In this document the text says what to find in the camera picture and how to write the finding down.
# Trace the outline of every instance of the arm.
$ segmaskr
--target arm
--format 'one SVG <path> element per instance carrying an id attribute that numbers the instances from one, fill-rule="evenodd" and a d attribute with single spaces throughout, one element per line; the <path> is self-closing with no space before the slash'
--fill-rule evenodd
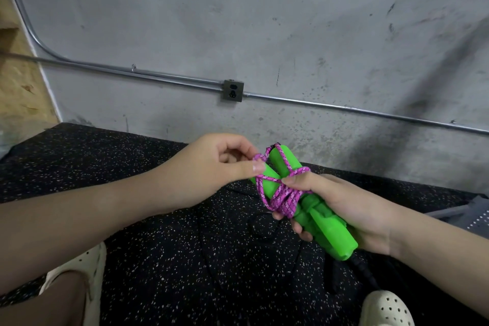
<path id="1" fill-rule="evenodd" d="M 244 137 L 208 134 L 149 172 L 100 186 L 0 205 L 0 294 L 151 215 L 198 204 L 225 184 L 259 175 Z"/>
<path id="2" fill-rule="evenodd" d="M 397 205 L 332 175 L 304 173 L 283 179 L 319 194 L 354 227 L 359 246 L 391 255 L 489 319 L 489 240 Z M 274 218 L 283 216 L 274 212 Z M 312 236 L 292 221 L 301 238 Z"/>

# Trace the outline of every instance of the shoe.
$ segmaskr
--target shoe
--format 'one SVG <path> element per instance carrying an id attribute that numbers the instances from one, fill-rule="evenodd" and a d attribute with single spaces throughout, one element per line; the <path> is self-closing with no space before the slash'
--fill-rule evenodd
<path id="1" fill-rule="evenodd" d="M 414 321 L 396 294 L 381 290 L 365 298 L 359 326 L 414 326 Z"/>
<path id="2" fill-rule="evenodd" d="M 48 272 L 46 282 L 41 287 L 42 294 L 51 286 L 56 278 L 65 272 L 76 271 L 86 279 L 87 294 L 85 297 L 85 315 L 83 326 L 98 326 L 100 321 L 100 297 L 102 295 L 102 280 L 104 277 L 107 248 L 102 242 L 94 248 L 78 255 L 76 258 Z"/>

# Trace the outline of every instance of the person's left hand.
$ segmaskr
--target person's left hand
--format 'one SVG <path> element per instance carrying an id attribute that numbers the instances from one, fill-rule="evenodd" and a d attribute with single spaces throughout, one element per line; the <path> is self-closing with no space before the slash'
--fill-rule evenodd
<path id="1" fill-rule="evenodd" d="M 189 144 L 143 177 L 158 212 L 198 204 L 224 185 L 265 171 L 263 161 L 252 161 L 258 152 L 249 140 L 236 134 L 206 134 Z"/>

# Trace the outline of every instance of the pink rope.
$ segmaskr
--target pink rope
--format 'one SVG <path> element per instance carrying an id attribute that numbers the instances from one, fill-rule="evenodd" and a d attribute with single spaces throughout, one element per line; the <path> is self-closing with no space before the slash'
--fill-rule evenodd
<path id="1" fill-rule="evenodd" d="M 280 152 L 282 159 L 284 159 L 285 165 L 287 166 L 287 169 L 289 169 L 290 171 L 289 174 L 290 177 L 305 173 L 306 171 L 310 171 L 308 167 L 301 167 L 296 170 L 292 170 L 292 167 L 290 166 L 290 163 L 287 160 L 284 151 L 280 147 L 280 143 L 276 143 L 273 146 L 268 147 L 264 155 L 259 153 L 255 155 L 253 159 L 254 160 L 261 159 L 264 162 L 266 162 L 268 160 L 268 157 L 270 156 L 270 152 L 274 148 L 276 148 Z M 270 201 L 266 198 L 265 193 L 263 191 L 264 180 L 276 182 L 279 184 L 277 191 L 273 194 Z M 298 189 L 287 187 L 285 184 L 282 183 L 282 180 L 272 178 L 272 177 L 267 177 L 266 175 L 263 174 L 260 174 L 256 177 L 256 188 L 258 190 L 258 193 L 260 194 L 263 203 L 269 210 L 278 211 L 284 214 L 287 218 L 292 218 L 294 216 L 295 207 L 297 206 L 297 203 L 299 202 L 299 199 L 301 198 L 302 194 L 304 192 L 309 193 L 307 191 L 299 191 Z"/>

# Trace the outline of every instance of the bent conduit pipe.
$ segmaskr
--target bent conduit pipe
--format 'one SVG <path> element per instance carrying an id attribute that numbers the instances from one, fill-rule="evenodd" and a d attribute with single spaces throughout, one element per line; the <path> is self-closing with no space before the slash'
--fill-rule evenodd
<path id="1" fill-rule="evenodd" d="M 0 54 L 7 55 L 9 57 L 16 58 L 16 59 L 24 59 L 24 60 L 49 64 L 49 65 L 68 67 L 72 69 L 87 70 L 87 71 L 105 73 L 110 75 L 127 76 L 127 77 L 144 79 L 144 80 L 152 80 L 155 82 L 164 82 L 168 84 L 208 90 L 213 92 L 223 91 L 222 89 L 223 82 L 217 80 L 210 80 L 210 79 L 203 79 L 203 78 L 196 78 L 196 77 L 189 77 L 189 76 L 182 76 L 182 75 L 165 74 L 165 73 L 160 73 L 155 71 L 139 70 L 137 69 L 136 65 L 133 65 L 131 68 L 127 68 L 121 66 L 104 65 L 104 64 L 93 63 L 93 62 L 76 61 L 64 57 L 58 54 L 57 52 L 53 51 L 47 45 L 45 45 L 45 43 L 39 38 L 39 36 L 37 35 L 37 33 L 35 32 L 32 26 L 32 23 L 29 19 L 29 16 L 27 14 L 27 11 L 25 9 L 22 0 L 14 0 L 14 1 L 17 4 L 17 7 L 19 8 L 19 13 L 31 38 L 46 53 L 56 58 L 57 60 L 40 58 L 40 57 L 23 56 L 23 55 L 17 55 L 14 53 L 5 53 L 5 52 L 0 52 Z M 292 98 L 270 96 L 267 94 L 250 93 L 250 92 L 243 92 L 243 97 L 254 98 L 258 100 L 270 100 L 275 102 L 294 103 L 294 104 L 300 104 L 309 107 L 318 107 L 323 109 L 345 111 L 345 112 L 350 112 L 355 114 L 380 117 L 384 119 L 406 121 L 413 124 L 436 126 L 440 128 L 453 129 L 453 130 L 458 130 L 458 131 L 463 131 L 468 133 L 489 135 L 489 130 L 485 130 L 485 129 L 462 126 L 453 123 L 441 123 L 439 121 L 417 119 L 408 116 L 394 115 L 394 114 L 388 114 L 388 113 L 377 112 L 377 111 L 364 110 L 356 107 L 338 106 L 334 104 L 318 103 L 318 102 L 311 102 L 306 100 L 296 100 Z"/>

